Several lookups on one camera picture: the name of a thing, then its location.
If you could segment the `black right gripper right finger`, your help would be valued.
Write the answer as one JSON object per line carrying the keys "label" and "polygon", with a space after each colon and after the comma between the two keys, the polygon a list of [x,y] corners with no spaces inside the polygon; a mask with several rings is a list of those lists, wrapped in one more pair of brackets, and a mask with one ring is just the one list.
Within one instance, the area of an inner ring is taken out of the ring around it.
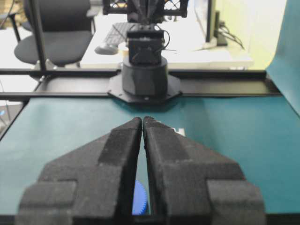
{"label": "black right gripper right finger", "polygon": [[260,189],[234,160],[152,117],[142,122],[154,212],[169,225],[263,225]]}

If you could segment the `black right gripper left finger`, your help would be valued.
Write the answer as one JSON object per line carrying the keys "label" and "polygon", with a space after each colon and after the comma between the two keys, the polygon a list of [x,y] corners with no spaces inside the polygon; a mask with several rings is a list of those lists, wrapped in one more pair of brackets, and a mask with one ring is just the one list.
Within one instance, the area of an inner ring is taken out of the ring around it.
{"label": "black right gripper left finger", "polygon": [[23,193],[17,225],[118,225],[132,220],[142,121],[48,162]]}

